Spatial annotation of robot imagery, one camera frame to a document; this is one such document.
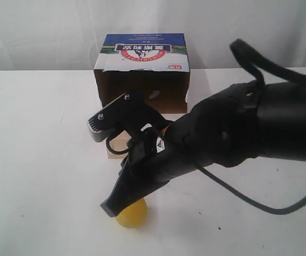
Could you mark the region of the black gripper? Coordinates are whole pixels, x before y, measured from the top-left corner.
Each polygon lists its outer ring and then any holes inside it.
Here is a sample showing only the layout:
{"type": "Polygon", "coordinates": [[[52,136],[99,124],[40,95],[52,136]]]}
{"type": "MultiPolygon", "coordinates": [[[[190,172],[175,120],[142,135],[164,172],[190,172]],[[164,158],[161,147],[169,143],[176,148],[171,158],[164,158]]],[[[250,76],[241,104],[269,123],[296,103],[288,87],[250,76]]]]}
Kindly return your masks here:
{"type": "Polygon", "coordinates": [[[173,178],[212,164],[234,167],[248,157],[243,136],[249,114],[239,109],[196,107],[171,122],[141,106],[122,112],[119,123],[133,142],[112,192],[100,205],[109,217],[173,178]]]}

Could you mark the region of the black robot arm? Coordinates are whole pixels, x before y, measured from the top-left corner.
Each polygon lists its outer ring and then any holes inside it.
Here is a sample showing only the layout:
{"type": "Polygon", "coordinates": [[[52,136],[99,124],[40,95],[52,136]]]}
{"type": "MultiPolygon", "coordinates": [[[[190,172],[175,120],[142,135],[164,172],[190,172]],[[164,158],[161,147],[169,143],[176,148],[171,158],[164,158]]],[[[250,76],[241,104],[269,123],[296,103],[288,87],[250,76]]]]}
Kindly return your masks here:
{"type": "Polygon", "coordinates": [[[104,116],[132,138],[115,186],[101,204],[110,217],[195,170],[267,213],[285,215],[306,205],[305,195],[283,209],[265,206],[207,170],[212,164],[235,167],[256,157],[306,162],[306,86],[234,84],[173,122],[134,92],[104,108],[104,116]]]}

